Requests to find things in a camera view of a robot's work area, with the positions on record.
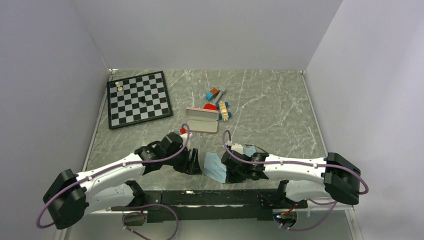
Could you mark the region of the cream toy cart blue wheels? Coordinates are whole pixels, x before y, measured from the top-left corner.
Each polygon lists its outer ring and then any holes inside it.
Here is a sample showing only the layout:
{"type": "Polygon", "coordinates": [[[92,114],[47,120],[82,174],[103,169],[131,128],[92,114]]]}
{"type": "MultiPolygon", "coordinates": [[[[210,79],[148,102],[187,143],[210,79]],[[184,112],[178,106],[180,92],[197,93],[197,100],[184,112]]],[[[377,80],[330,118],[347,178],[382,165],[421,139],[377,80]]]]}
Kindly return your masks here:
{"type": "Polygon", "coordinates": [[[219,119],[226,122],[232,117],[232,113],[228,110],[228,102],[219,102],[216,104],[216,108],[219,110],[219,119]]]}

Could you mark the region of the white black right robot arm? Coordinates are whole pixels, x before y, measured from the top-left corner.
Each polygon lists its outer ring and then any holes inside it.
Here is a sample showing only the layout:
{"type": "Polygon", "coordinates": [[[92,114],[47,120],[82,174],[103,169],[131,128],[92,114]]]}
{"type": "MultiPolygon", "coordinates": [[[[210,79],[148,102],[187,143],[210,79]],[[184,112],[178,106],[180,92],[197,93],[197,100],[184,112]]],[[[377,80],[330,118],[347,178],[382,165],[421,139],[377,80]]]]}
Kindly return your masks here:
{"type": "Polygon", "coordinates": [[[317,198],[332,198],[346,205],[359,203],[361,171],[335,152],[319,158],[289,158],[264,152],[247,156],[229,150],[221,163],[231,174],[228,183],[280,179],[282,187],[275,199],[282,208],[317,198]]]}

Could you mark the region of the black white chessboard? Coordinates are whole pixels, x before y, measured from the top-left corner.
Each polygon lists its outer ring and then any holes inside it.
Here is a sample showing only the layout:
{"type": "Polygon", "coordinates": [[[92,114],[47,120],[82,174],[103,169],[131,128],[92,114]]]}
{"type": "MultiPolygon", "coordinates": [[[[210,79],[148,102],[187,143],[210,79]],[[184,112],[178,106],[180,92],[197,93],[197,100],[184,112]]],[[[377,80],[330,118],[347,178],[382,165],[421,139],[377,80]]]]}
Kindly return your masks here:
{"type": "Polygon", "coordinates": [[[173,116],[163,71],[112,80],[106,90],[110,130],[173,116]]]}

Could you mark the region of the brown-framed sunglasses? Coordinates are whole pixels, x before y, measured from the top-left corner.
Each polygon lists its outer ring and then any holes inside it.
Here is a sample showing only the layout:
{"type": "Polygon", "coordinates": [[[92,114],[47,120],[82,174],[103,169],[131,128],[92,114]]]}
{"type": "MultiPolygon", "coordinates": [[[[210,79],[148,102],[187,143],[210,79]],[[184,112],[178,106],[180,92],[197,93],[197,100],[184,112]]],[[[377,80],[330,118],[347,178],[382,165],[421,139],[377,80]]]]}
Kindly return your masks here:
{"type": "Polygon", "coordinates": [[[264,150],[263,148],[261,148],[259,146],[254,145],[254,144],[245,144],[245,146],[248,147],[248,148],[254,147],[256,150],[259,150],[261,153],[268,154],[268,152],[266,150],[264,150]]]}

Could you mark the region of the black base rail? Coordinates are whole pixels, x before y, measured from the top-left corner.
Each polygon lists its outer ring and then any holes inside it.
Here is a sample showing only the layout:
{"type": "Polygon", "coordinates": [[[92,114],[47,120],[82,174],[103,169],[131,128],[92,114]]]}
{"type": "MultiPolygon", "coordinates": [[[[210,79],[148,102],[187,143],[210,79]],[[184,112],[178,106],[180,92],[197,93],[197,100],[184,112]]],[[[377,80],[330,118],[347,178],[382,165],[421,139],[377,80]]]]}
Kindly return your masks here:
{"type": "Polygon", "coordinates": [[[179,220],[257,219],[273,220],[273,213],[303,210],[306,200],[293,202],[285,197],[286,183],[271,189],[230,190],[146,190],[144,192],[148,223],[161,223],[174,219],[174,215],[159,204],[169,206],[179,220]]]}

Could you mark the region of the red toy block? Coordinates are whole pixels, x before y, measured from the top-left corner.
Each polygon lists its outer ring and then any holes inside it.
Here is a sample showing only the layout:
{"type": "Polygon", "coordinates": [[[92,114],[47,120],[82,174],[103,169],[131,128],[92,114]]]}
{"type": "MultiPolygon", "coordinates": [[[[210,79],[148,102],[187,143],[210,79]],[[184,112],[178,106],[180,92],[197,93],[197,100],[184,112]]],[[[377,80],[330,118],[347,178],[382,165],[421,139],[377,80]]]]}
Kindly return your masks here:
{"type": "Polygon", "coordinates": [[[211,103],[207,103],[207,104],[205,104],[203,108],[204,108],[204,109],[207,109],[207,110],[214,110],[214,111],[216,111],[216,110],[217,110],[216,105],[215,105],[215,104],[211,104],[211,103]]]}

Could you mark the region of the grey toy bar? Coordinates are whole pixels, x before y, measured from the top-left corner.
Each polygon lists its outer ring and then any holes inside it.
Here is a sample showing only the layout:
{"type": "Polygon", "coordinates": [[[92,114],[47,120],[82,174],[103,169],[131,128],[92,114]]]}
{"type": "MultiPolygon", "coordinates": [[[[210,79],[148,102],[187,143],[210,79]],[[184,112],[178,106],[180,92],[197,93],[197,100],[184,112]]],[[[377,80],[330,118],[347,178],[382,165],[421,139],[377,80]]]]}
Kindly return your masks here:
{"type": "Polygon", "coordinates": [[[214,98],[214,101],[213,101],[213,104],[214,105],[216,105],[219,101],[220,101],[220,99],[222,98],[222,96],[223,96],[223,94],[226,92],[226,89],[225,88],[220,88],[219,90],[218,90],[218,94],[217,94],[217,96],[214,98]]]}

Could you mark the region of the light blue cleaning cloth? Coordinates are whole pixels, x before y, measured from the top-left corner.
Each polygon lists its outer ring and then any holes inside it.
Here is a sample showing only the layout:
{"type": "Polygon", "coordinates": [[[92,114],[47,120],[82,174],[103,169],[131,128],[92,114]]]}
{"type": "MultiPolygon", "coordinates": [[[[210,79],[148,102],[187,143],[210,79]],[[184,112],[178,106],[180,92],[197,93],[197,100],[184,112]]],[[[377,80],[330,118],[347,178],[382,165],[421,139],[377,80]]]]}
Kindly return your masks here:
{"type": "Polygon", "coordinates": [[[207,152],[204,158],[203,174],[218,183],[225,184],[227,167],[222,164],[221,158],[213,152],[207,152]]]}

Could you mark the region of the pink glasses case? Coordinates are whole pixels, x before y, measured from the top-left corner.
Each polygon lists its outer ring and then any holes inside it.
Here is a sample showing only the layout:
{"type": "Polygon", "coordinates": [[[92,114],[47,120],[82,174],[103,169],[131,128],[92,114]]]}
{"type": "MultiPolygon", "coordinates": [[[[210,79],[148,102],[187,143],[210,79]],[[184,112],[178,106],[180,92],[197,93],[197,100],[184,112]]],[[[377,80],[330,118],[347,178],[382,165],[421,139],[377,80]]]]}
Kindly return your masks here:
{"type": "Polygon", "coordinates": [[[192,132],[216,134],[219,129],[219,112],[217,110],[187,107],[186,124],[192,132]]]}

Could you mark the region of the blue and orange toy block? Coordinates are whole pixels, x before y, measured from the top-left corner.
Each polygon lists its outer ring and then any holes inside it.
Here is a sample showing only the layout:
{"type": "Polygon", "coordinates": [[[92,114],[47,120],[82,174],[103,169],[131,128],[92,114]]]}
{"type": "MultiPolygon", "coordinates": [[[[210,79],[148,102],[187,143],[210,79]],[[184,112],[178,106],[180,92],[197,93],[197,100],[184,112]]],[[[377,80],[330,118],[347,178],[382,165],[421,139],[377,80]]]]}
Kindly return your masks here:
{"type": "Polygon", "coordinates": [[[209,92],[206,93],[205,99],[207,101],[211,101],[219,94],[219,92],[220,91],[217,88],[212,88],[209,92]]]}

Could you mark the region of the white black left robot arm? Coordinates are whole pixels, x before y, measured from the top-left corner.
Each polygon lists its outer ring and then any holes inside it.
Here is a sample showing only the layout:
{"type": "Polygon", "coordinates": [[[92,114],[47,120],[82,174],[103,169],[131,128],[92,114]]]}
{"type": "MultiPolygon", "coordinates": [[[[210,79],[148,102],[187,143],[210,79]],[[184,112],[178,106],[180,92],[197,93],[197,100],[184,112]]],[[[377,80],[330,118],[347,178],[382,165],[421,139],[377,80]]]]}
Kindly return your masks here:
{"type": "Polygon", "coordinates": [[[134,180],[162,166],[189,174],[197,163],[189,161],[191,133],[171,132],[161,141],[141,146],[126,157],[105,166],[74,173],[66,169],[58,174],[42,200],[52,225],[58,230],[77,223],[85,215],[109,207],[139,209],[146,201],[142,188],[134,180]]]}

